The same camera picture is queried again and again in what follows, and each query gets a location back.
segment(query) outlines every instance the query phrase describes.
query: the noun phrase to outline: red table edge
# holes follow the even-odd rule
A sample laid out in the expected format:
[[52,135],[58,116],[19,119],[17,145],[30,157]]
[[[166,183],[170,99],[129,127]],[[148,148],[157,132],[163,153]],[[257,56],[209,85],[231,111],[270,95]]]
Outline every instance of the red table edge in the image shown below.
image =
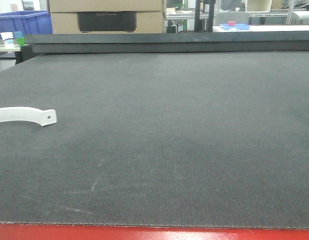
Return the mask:
[[309,240],[309,230],[0,224],[0,240]]

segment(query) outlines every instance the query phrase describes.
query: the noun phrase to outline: gray felt mat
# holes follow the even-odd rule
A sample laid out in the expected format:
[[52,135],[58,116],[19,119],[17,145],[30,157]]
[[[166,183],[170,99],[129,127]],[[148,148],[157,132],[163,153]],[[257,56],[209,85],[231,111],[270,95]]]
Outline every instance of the gray felt mat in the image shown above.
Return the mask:
[[309,229],[309,52],[39,56],[0,72],[0,223]]

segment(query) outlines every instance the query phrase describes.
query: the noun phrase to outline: blue tray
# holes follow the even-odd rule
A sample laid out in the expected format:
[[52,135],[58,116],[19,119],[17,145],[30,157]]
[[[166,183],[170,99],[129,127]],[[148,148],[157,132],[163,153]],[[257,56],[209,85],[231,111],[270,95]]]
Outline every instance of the blue tray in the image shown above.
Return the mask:
[[234,26],[229,26],[228,24],[220,24],[220,26],[225,29],[239,29],[239,30],[249,30],[250,25],[247,24],[235,24]]

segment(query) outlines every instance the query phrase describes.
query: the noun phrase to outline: green object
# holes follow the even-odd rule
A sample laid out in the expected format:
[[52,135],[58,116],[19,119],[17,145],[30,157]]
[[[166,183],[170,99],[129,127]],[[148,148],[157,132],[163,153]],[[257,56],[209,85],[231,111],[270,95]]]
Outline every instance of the green object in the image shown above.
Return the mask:
[[16,42],[19,44],[19,46],[24,46],[24,45],[26,45],[26,43],[25,43],[25,38],[24,38],[24,37],[16,38]]

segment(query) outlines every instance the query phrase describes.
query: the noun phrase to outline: black pole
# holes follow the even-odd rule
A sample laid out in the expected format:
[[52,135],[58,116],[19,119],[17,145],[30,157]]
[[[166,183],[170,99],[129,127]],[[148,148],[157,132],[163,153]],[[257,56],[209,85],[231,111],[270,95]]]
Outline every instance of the black pole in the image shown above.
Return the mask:
[[209,3],[209,18],[208,18],[208,32],[212,33],[215,18],[215,4],[216,0],[210,0]]
[[195,0],[195,11],[194,11],[194,32],[199,33],[202,25],[200,24],[200,4],[201,0]]
[[48,11],[48,15],[50,16],[51,12],[50,12],[50,2],[49,2],[49,0],[46,0],[46,9]]

